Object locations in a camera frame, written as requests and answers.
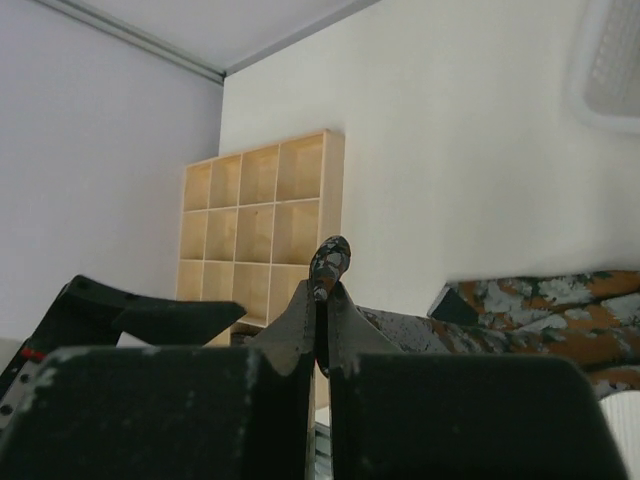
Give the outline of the orange grey patterned tie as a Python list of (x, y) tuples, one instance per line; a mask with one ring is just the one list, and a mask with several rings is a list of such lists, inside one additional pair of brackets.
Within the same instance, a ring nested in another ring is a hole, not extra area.
[(574, 362), (599, 399), (639, 389), (636, 271), (448, 282), (424, 316), (355, 310), (404, 352), (555, 355)]

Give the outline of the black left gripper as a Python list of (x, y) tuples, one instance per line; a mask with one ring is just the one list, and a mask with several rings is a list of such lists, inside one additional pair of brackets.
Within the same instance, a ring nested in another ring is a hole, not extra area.
[(154, 346), (202, 346), (247, 314), (233, 301), (158, 301), (129, 307), (147, 299), (77, 275), (27, 339), (3, 338), (1, 428), (8, 426), (41, 363), (60, 348), (114, 347), (122, 332)]

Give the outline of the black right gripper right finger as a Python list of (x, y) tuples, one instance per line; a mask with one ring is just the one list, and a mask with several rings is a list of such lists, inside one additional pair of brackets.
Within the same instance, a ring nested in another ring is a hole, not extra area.
[(342, 285), (322, 315), (337, 479), (623, 479), (578, 368), (538, 355), (404, 353)]

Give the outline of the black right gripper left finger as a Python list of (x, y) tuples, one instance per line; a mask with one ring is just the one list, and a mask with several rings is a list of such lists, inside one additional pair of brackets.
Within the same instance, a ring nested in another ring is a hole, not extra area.
[(310, 479), (313, 301), (301, 282), (247, 345), (49, 354), (1, 432), (5, 479)]

